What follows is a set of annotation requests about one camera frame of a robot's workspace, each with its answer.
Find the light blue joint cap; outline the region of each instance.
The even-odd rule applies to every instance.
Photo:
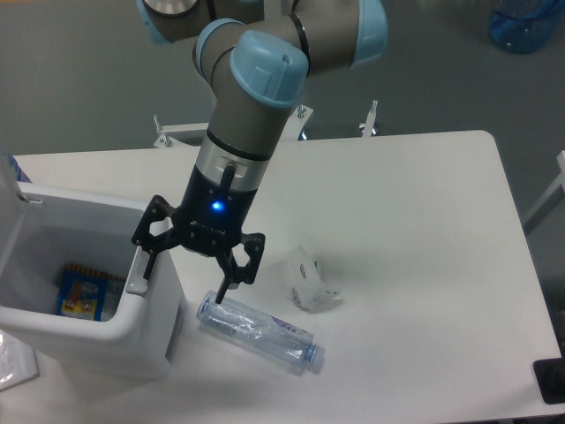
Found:
[[[255,100],[291,108],[300,100],[308,59],[302,50],[274,35],[247,31],[231,52],[230,69]]]
[[[388,22],[380,0],[359,0],[359,30],[351,66],[379,57],[388,42]]]
[[[145,8],[143,0],[135,0],[135,3],[136,5],[138,5],[139,15],[141,15],[141,18],[143,19],[143,23],[145,24],[145,28],[147,28],[147,31],[149,32],[151,40],[155,44],[172,44],[169,40],[162,36],[151,18],[149,18],[149,12]]]
[[[198,40],[196,41],[196,63],[198,64],[198,72],[200,75],[204,75],[202,72],[202,50],[204,49],[204,44],[206,44],[207,38],[212,35],[212,33],[221,27],[222,25],[226,24],[239,24],[244,25],[243,22],[239,22],[235,19],[217,19],[214,22],[210,22],[206,27],[202,30],[200,35],[198,36]]]

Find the crumpled plastic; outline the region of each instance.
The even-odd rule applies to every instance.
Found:
[[[315,312],[342,294],[341,285],[325,280],[320,261],[309,255],[301,245],[289,252],[289,259],[294,276],[290,280],[292,301],[298,308]]]

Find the blue bottle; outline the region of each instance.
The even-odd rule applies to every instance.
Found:
[[[489,22],[489,34],[512,53],[544,47],[565,13],[565,0],[500,0]]]

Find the bottle label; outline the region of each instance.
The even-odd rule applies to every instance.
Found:
[[[305,335],[308,334],[308,331],[306,331],[305,329],[300,329],[299,327],[296,327],[292,324],[289,324],[286,321],[279,320],[278,318],[275,318],[274,316],[272,316],[271,318],[273,318],[273,321],[275,322],[276,325],[278,325],[282,329],[286,329],[286,330],[290,331],[291,333],[298,334],[300,336],[305,336]]]

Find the blue led light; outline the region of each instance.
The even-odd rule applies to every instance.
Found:
[[[224,206],[223,203],[221,203],[220,201],[215,201],[214,203],[212,203],[212,210],[215,212],[222,212],[224,210]]]

